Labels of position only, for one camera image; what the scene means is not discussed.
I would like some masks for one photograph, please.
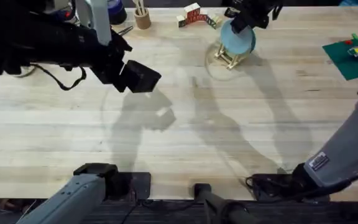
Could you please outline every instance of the gray robot arm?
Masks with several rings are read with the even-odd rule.
[[[323,148],[292,174],[254,174],[247,178],[247,185],[257,200],[279,201],[333,194],[357,180],[358,102]]]
[[[105,179],[96,174],[75,175],[69,183],[18,224],[77,224],[106,197]]]

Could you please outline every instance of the metal stand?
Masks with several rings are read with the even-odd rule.
[[[224,200],[211,193],[209,184],[195,184],[195,200],[204,203],[207,224],[233,223],[253,224],[257,220],[251,216],[245,206],[235,200]]]
[[[230,55],[227,54],[226,48],[223,46],[223,44],[221,44],[218,52],[215,53],[215,58],[223,59],[226,63],[228,63],[226,68],[231,70],[245,57],[241,57],[241,55],[235,55],[234,57],[231,57]]]

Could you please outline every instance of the black mount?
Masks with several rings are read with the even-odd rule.
[[[235,16],[231,25],[233,32],[238,34],[248,26],[266,29],[269,24],[268,14],[270,11],[273,11],[272,19],[276,20],[282,7],[282,0],[242,0],[234,2],[233,8],[238,12],[227,10],[225,15],[227,17]]]
[[[303,167],[304,163],[298,164],[292,174],[254,174],[247,178],[246,184],[255,199],[260,201],[329,201],[327,195],[333,191],[337,192],[338,189],[317,186]]]
[[[106,181],[106,199],[126,198],[132,191],[136,199],[150,197],[151,174],[148,172],[118,172],[116,165],[90,163],[82,165],[73,175],[96,174]]]
[[[207,224],[233,223],[253,224],[257,220],[248,213],[245,206],[235,200],[224,200],[212,194],[209,184],[195,184],[194,196],[197,202],[204,203]]]

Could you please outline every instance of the label sticker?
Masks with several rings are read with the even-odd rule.
[[[309,162],[309,166],[314,170],[317,171],[322,168],[325,164],[329,162],[328,156],[324,152],[320,152],[317,156]]]

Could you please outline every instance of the black cable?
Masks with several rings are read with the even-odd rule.
[[[121,224],[124,224],[125,221],[127,220],[127,218],[129,217],[129,215],[135,210],[135,208],[138,206],[138,203],[136,202],[136,204],[129,210],[129,212],[124,216],[124,218],[121,221]]]
[[[71,90],[72,88],[74,88],[74,87],[76,87],[78,84],[80,84],[80,82],[81,82],[82,80],[85,80],[85,79],[86,79],[85,69],[84,69],[83,67],[80,67],[80,69],[81,69],[81,71],[82,71],[81,77],[80,77],[79,79],[75,80],[74,83],[72,84],[72,86],[67,87],[67,86],[65,86],[61,81],[59,81],[54,75],[52,75],[52,74],[50,73],[50,71],[44,69],[41,65],[33,64],[33,63],[30,64],[30,65],[32,65],[32,66],[34,66],[34,67],[36,67],[36,68],[41,69],[41,70],[42,70],[43,72],[45,72],[47,75],[51,76],[51,77],[57,82],[57,84],[59,85],[59,87],[60,87],[62,90],[64,90],[64,91]]]

